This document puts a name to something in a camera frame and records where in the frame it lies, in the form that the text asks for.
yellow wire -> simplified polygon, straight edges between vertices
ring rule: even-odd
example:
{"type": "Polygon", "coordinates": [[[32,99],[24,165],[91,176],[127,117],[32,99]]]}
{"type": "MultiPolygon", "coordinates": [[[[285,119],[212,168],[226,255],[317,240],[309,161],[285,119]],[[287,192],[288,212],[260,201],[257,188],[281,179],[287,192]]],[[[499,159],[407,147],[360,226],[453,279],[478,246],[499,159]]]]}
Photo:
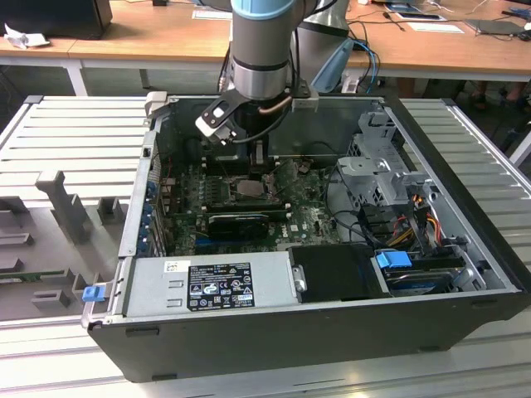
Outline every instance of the yellow wire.
{"type": "Polygon", "coordinates": [[[409,229],[407,230],[405,233],[403,233],[402,235],[398,236],[393,242],[391,242],[389,245],[390,246],[394,246],[394,245],[397,245],[398,243],[402,242],[403,240],[407,239],[410,235],[412,235],[413,233],[413,229],[409,229]]]}

table leg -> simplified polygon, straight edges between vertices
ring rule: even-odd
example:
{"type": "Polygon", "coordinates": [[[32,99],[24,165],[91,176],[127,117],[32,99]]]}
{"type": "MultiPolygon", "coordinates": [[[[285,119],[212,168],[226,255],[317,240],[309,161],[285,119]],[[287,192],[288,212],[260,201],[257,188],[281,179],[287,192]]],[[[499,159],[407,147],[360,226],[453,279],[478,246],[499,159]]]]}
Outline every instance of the table leg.
{"type": "Polygon", "coordinates": [[[70,77],[70,82],[72,87],[74,87],[74,92],[77,96],[88,96],[85,81],[83,80],[83,66],[80,62],[74,63],[70,62],[66,66],[66,71],[70,77]]]}
{"type": "Polygon", "coordinates": [[[148,76],[148,71],[145,70],[145,69],[141,69],[140,70],[140,80],[142,81],[142,88],[143,89],[150,89],[151,88],[151,84],[149,83],[149,76],[148,76]]]}

sticker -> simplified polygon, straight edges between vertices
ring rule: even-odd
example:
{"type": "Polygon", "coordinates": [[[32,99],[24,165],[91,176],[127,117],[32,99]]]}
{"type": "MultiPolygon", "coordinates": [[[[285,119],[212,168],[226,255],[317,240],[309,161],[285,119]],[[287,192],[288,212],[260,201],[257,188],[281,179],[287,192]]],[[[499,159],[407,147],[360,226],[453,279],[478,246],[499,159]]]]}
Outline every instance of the sticker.
{"type": "Polygon", "coordinates": [[[187,272],[191,263],[190,260],[166,261],[164,262],[164,272],[187,272]]]}
{"type": "Polygon", "coordinates": [[[186,264],[189,286],[187,306],[190,311],[255,306],[250,263],[190,265],[189,261],[184,262],[188,263],[186,264]]]}

floor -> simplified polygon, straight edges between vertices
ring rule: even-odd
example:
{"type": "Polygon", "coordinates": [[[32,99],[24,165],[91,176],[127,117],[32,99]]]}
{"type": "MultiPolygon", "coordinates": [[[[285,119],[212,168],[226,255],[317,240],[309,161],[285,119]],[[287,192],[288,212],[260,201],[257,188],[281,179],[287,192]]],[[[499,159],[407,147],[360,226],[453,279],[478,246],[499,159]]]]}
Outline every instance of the floor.
{"type": "MultiPolygon", "coordinates": [[[[61,68],[4,66],[1,70],[4,75],[0,74],[0,131],[28,95],[74,95],[68,74],[61,68]]],[[[211,94],[216,91],[217,73],[150,70],[149,80],[152,90],[165,90],[172,94],[211,94]]],[[[148,92],[142,88],[137,70],[88,69],[85,70],[85,82],[90,95],[145,95],[148,92]]],[[[432,81],[426,93],[431,98],[447,97],[450,83],[455,82],[432,81]]],[[[474,89],[473,84],[466,83],[456,103],[494,143],[500,145],[509,129],[522,118],[518,111],[500,106],[501,96],[498,90],[501,87],[509,89],[511,85],[491,83],[487,92],[488,109],[480,112],[468,103],[468,96],[474,89]]],[[[425,80],[417,82],[419,96],[425,88],[425,80]]],[[[394,79],[386,79],[386,84],[373,93],[385,94],[390,91],[396,92],[394,79]]],[[[522,169],[531,173],[531,162],[526,162],[522,169]]]]}

black plastic cover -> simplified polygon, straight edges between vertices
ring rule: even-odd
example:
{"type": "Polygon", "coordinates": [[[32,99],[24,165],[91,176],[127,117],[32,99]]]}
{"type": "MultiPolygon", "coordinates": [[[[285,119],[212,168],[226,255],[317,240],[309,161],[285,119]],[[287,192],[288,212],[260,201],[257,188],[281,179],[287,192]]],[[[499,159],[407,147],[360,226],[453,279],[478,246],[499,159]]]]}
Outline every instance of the black plastic cover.
{"type": "Polygon", "coordinates": [[[292,266],[304,272],[302,303],[384,297],[366,245],[294,246],[289,252],[292,266]]]}

